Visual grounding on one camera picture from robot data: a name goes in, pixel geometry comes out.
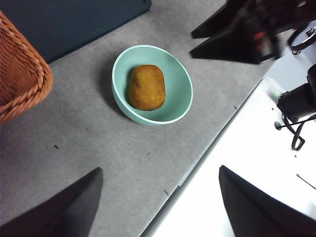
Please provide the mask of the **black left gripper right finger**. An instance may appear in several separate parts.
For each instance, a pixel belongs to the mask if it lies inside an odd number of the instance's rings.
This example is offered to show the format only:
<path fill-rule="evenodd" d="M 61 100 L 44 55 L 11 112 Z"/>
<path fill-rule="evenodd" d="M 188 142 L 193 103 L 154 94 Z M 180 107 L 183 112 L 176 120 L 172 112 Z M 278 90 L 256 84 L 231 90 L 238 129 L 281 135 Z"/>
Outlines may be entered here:
<path fill-rule="evenodd" d="M 226 166 L 219 168 L 223 203 L 237 237 L 314 237 L 316 221 L 269 196 Z"/>

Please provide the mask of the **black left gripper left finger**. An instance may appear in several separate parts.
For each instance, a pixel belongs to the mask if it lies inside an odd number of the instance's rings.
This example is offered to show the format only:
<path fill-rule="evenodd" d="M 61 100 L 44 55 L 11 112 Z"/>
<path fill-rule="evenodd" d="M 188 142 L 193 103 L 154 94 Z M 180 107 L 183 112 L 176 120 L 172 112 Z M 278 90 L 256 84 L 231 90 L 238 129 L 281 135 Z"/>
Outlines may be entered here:
<path fill-rule="evenodd" d="M 103 187 L 96 168 L 49 200 L 0 227 L 2 237 L 87 237 Z"/>

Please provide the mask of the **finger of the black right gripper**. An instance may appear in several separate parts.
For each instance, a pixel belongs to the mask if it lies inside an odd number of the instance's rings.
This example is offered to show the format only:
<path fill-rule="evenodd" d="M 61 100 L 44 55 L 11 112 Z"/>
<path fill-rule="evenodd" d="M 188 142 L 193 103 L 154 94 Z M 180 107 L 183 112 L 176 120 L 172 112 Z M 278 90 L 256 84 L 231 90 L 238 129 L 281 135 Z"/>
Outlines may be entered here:
<path fill-rule="evenodd" d="M 194 39 L 209 38 L 226 29 L 246 0 L 227 0 L 215 13 L 191 32 Z"/>
<path fill-rule="evenodd" d="M 195 59 L 224 60 L 259 64 L 254 31 L 244 20 L 237 20 L 227 29 L 208 38 L 190 51 Z"/>

